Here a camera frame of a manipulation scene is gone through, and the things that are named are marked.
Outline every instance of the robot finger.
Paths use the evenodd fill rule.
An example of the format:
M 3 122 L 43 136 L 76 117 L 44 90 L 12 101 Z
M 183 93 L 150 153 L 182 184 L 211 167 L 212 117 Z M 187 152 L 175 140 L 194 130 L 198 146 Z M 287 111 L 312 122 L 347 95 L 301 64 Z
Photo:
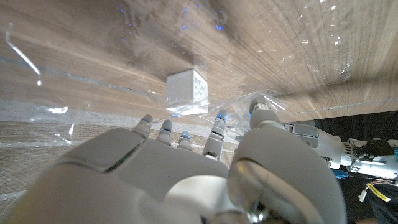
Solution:
M 214 125 L 211 128 L 211 133 L 202 152 L 204 156 L 214 157 L 217 160 L 221 159 L 227 119 L 227 111 L 222 109 L 218 113 Z
M 151 115 L 145 115 L 132 131 L 147 139 L 153 120 L 154 119 Z
M 190 140 L 191 140 L 191 135 L 189 134 L 189 132 L 183 131 L 181 133 L 180 139 L 178 140 L 177 149 L 186 149 L 192 151 Z
M 165 120 L 162 124 L 162 127 L 159 131 L 159 135 L 157 136 L 156 140 L 171 146 L 171 135 L 172 135 L 172 127 L 173 127 L 173 123 L 171 122 L 171 120 Z

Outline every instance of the robotic arm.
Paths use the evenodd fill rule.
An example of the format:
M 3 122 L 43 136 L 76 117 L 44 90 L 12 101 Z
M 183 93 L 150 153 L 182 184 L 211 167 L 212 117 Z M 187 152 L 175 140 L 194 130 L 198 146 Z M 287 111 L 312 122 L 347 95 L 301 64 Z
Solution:
M 306 124 L 285 127 L 314 149 L 332 169 L 343 165 L 350 172 L 387 180 L 398 179 L 398 140 L 374 139 L 366 142 L 349 139 L 341 142 L 339 137 Z
M 170 121 L 149 139 L 152 117 L 146 115 L 133 130 L 110 130 L 64 154 L 5 223 L 346 223 L 335 176 L 305 143 L 315 150 L 320 139 L 333 143 L 318 151 L 338 167 L 346 159 L 338 138 L 285 127 L 263 98 L 248 112 L 251 131 L 230 168 L 220 162 L 225 111 L 217 115 L 203 155 L 190 150 L 186 131 L 177 148 L 170 146 Z M 353 158 L 350 166 L 357 163 Z

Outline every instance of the clear plastic wrap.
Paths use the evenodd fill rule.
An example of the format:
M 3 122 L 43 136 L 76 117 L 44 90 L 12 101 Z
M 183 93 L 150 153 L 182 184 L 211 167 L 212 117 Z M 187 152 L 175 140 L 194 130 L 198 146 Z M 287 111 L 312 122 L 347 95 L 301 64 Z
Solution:
M 51 131 L 44 129 L 35 131 L 35 134 L 46 136 L 47 139 L 53 141 L 74 142 L 73 136 L 78 132 L 79 124 L 131 127 L 134 125 L 132 121 L 137 121 L 145 113 L 151 114 L 152 109 L 158 114 L 155 115 L 157 121 L 162 121 L 165 118 L 181 118 L 184 111 L 201 105 L 207 107 L 207 114 L 186 116 L 182 122 L 210 125 L 211 122 L 203 121 L 212 121 L 216 111 L 225 108 L 231 114 L 228 121 L 230 132 L 242 133 L 247 130 L 247 105 L 254 96 L 263 95 L 268 98 L 273 96 L 272 100 L 275 105 L 283 105 L 276 108 L 285 111 L 282 114 L 289 114 L 295 108 L 289 108 L 289 102 L 284 101 L 283 97 L 278 99 L 279 95 L 331 83 L 346 82 L 350 79 L 353 48 L 348 42 L 350 35 L 348 27 L 352 23 L 348 16 L 349 11 L 353 10 L 351 7 L 346 8 L 344 5 L 329 1 L 305 1 L 296 4 L 264 2 L 259 7 L 271 7 L 268 14 L 253 14 L 252 12 L 256 12 L 255 9 L 249 13 L 249 8 L 243 7 L 241 4 L 241 2 L 235 2 L 233 5 L 225 6 L 213 1 L 192 1 L 185 5 L 180 3 L 176 3 L 176 5 L 143 3 L 137 7 L 136 3 L 129 1 L 119 4 L 107 3 L 106 9 L 89 9 L 90 13 L 85 14 L 84 19 L 77 19 L 75 27 L 70 27 L 73 21 L 76 21 L 71 17 L 67 17 L 65 21 L 60 21 L 56 25 L 58 28 L 64 27 L 71 30 L 73 33 L 71 37 L 59 29 L 45 28 L 39 20 L 32 21 L 31 26 L 26 27 L 24 25 L 25 17 L 16 18 L 6 13 L 3 15 L 6 20 L 2 24 L 2 31 L 8 49 L 3 47 L 2 51 L 6 51 L 6 55 L 1 58 L 1 62 L 7 65 L 7 72 L 15 73 L 15 69 L 22 69 L 24 74 L 21 74 L 21 78 L 18 80 L 3 79 L 3 96 L 7 95 L 7 97 L 3 100 L 2 105 L 5 107 L 12 105 L 8 106 L 3 114 L 8 116 L 7 121 L 12 121 L 15 116 L 10 116 L 8 113 L 17 110 L 20 113 L 20 109 L 17 108 L 26 108 L 21 109 L 24 110 L 25 116 L 21 119 L 17 117 L 15 121 L 63 124 L 62 127 L 49 129 Z M 12 3 L 8 4 L 10 8 L 15 6 Z M 84 9 L 91 7 L 91 4 L 73 5 L 55 2 L 47 7 L 54 7 L 58 13 L 76 16 L 83 15 Z M 23 6 L 19 10 L 35 15 L 37 8 L 38 6 L 28 9 L 27 6 Z M 101 11 L 105 13 L 104 16 L 95 14 L 96 10 L 98 13 Z M 321 15 L 322 19 L 318 21 L 311 19 L 311 17 L 315 17 L 314 13 L 315 16 Z M 56 17 L 55 12 L 47 12 L 46 15 Z M 167 21 L 159 19 L 169 18 L 170 15 L 174 15 L 172 17 L 176 19 L 176 23 L 169 29 L 165 29 L 162 25 Z M 93 26 L 105 17 L 112 18 L 112 22 L 115 24 L 111 25 L 112 22 L 106 22 L 92 30 L 84 30 L 85 27 Z M 272 20 L 265 22 L 265 19 L 271 18 Z M 253 27 L 245 26 L 252 22 L 255 23 Z M 256 38 L 257 43 L 261 44 L 248 43 L 250 46 L 258 47 L 258 49 L 253 49 L 252 61 L 248 61 L 249 57 L 243 57 L 237 61 L 239 57 L 233 54 L 238 54 L 239 50 L 242 50 L 241 54 L 246 54 L 248 51 L 235 45 L 240 42 L 252 41 L 244 36 L 244 32 L 250 32 L 254 27 L 261 30 L 253 33 L 253 38 Z M 230 46 L 230 49 L 221 50 L 222 48 L 219 48 L 218 52 L 213 50 L 206 52 L 204 46 L 199 45 L 201 43 L 189 40 L 195 34 L 201 38 L 200 32 L 204 30 L 212 30 L 212 35 L 215 35 L 220 44 L 223 47 Z M 97 40 L 90 40 L 92 32 L 107 34 L 108 37 L 99 35 Z M 78 34 L 85 35 L 85 37 L 80 38 Z M 58 45 L 61 40 L 68 40 L 68 38 L 71 41 L 63 46 Z M 75 46 L 74 43 L 79 41 L 90 47 L 98 44 L 97 49 L 105 51 L 107 54 L 113 54 L 114 58 L 105 59 L 107 54 L 98 54 L 96 57 L 90 58 L 90 55 L 95 53 L 95 47 L 77 49 L 78 44 Z M 314 49 L 326 52 L 322 53 L 322 58 L 319 58 L 318 54 L 302 55 L 302 52 L 310 52 Z M 67 60 L 63 63 L 62 56 L 52 58 L 52 50 L 64 52 L 68 54 L 67 57 L 72 55 L 77 59 L 83 55 L 82 64 L 88 64 L 88 69 L 92 68 L 92 71 L 82 72 L 79 68 L 83 65 L 74 60 Z M 176 63 L 167 65 L 166 55 L 159 55 L 160 50 L 170 52 L 171 59 L 177 58 L 185 65 L 179 68 L 173 68 L 177 65 Z M 217 58 L 214 60 L 216 64 L 210 61 L 212 57 Z M 117 63 L 111 63 L 118 58 L 127 58 L 127 60 L 122 59 Z M 98 62 L 105 67 L 94 70 L 93 67 Z M 192 68 L 208 82 L 209 97 L 205 104 L 201 101 L 188 102 L 188 106 L 171 113 L 165 109 L 170 100 L 165 92 L 165 79 L 158 78 L 157 73 L 160 69 L 165 70 L 164 75 L 171 75 L 171 71 L 181 72 L 184 68 L 189 68 L 186 65 L 190 63 L 193 65 Z M 326 64 L 332 65 L 332 67 L 325 67 Z M 123 74 L 116 75 L 115 79 L 111 76 L 98 76 L 95 73 L 100 72 L 100 69 L 108 69 L 113 73 L 123 72 Z M 277 84 L 277 79 L 270 76 L 268 81 L 261 82 L 263 86 L 258 85 L 254 80 L 256 79 L 255 74 L 258 74 L 260 70 L 265 74 L 260 77 L 264 77 L 265 80 L 267 80 L 266 74 L 274 72 L 282 75 L 280 78 L 284 81 Z M 233 78 L 232 82 L 227 82 L 227 80 L 214 82 L 213 75 L 216 73 L 228 74 L 228 77 Z M 58 95 L 53 95 L 52 88 L 64 88 L 64 90 L 54 91 Z M 99 91 L 108 91 L 109 94 L 97 94 Z M 80 94 L 82 92 L 91 92 L 92 94 Z M 230 94 L 226 96 L 226 94 L 220 95 L 218 92 Z M 131 105 L 139 105 L 141 110 L 134 113 L 134 108 L 131 108 L 132 113 L 121 113 L 120 109 L 123 106 L 120 104 L 123 102 L 115 106 L 113 110 L 112 107 L 117 103 L 112 103 L 112 99 L 122 101 L 121 98 L 131 98 Z M 129 109 L 128 104 L 124 107 L 122 110 Z M 118 121 L 112 116 L 126 116 L 131 118 L 127 119 L 131 121 L 125 122 L 119 118 Z

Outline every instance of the wooden surface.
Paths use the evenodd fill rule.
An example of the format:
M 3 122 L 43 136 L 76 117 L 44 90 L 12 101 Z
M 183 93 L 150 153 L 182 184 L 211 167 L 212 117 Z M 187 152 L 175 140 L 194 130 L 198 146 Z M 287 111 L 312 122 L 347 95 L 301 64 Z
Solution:
M 166 76 L 194 68 L 212 104 L 260 91 L 286 103 L 283 121 L 398 110 L 397 13 L 397 1 L 1 0 L 0 98 L 162 118 Z

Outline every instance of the plastic sheet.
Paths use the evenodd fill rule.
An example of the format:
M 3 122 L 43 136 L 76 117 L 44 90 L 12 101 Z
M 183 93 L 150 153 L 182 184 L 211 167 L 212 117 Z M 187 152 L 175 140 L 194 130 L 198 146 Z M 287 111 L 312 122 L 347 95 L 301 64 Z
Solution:
M 248 130 L 248 105 L 256 96 L 268 98 L 281 115 L 316 111 L 322 105 L 285 96 L 346 83 L 357 60 L 353 27 L 360 12 L 350 2 L 1 5 L 3 147 L 78 144 L 105 129 L 131 128 L 144 114 L 211 126 L 222 108 L 234 139 Z M 208 83 L 206 114 L 181 115 L 201 101 L 166 110 L 166 77 L 189 69 Z

